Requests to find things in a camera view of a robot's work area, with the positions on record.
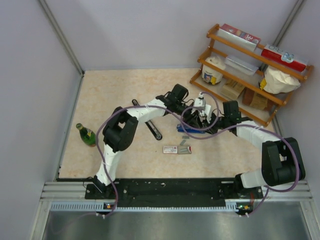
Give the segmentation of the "blue black stapler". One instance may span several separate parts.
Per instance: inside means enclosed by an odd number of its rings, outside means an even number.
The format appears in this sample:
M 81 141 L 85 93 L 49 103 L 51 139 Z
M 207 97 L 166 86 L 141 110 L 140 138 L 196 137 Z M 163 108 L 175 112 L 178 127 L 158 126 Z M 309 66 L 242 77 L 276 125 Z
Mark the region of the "blue black stapler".
M 206 132 L 205 131 L 201 131 L 201 130 L 195 130 L 195 129 L 191 129 L 190 127 L 188 126 L 185 126 L 185 131 L 187 133 L 190 133 L 190 134 L 205 134 Z M 177 124 L 176 125 L 176 130 L 180 133 L 184 133 L 185 131 L 183 130 L 182 128 L 182 125 L 181 124 Z

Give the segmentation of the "red white staple box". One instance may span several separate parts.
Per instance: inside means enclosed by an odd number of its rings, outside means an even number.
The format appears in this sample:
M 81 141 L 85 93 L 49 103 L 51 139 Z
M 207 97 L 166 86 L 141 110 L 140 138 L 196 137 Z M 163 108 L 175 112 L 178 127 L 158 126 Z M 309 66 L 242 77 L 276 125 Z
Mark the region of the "red white staple box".
M 192 149 L 189 145 L 164 146 L 162 152 L 163 154 L 188 155 L 192 153 Z

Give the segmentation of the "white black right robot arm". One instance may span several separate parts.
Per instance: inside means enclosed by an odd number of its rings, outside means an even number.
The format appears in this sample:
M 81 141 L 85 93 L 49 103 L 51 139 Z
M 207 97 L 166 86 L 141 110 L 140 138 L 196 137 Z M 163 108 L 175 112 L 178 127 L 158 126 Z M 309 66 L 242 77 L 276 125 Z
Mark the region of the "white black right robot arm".
M 222 116 L 212 111 L 209 119 L 204 123 L 208 133 L 230 131 L 261 151 L 260 169 L 235 176 L 233 192 L 237 197 L 245 198 L 253 188 L 262 186 L 274 192 L 290 192 L 306 177 L 298 141 L 293 137 L 283 138 L 258 126 L 251 118 L 242 117 L 235 101 L 224 102 Z

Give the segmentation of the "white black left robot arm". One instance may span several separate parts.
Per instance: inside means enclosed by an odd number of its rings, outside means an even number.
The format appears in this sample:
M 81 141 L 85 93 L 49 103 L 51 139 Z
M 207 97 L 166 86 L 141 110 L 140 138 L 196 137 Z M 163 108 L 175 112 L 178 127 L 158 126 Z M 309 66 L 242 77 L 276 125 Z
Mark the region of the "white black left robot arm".
M 183 126 L 204 128 L 200 120 L 201 107 L 187 105 L 188 94 L 187 88 L 176 84 L 171 91 L 156 96 L 145 105 L 119 106 L 113 111 L 97 131 L 98 134 L 102 132 L 103 149 L 99 146 L 99 138 L 95 139 L 101 157 L 101 165 L 93 178 L 98 195 L 106 199 L 113 194 L 118 162 L 122 152 L 132 144 L 139 124 L 171 114 L 181 119 Z

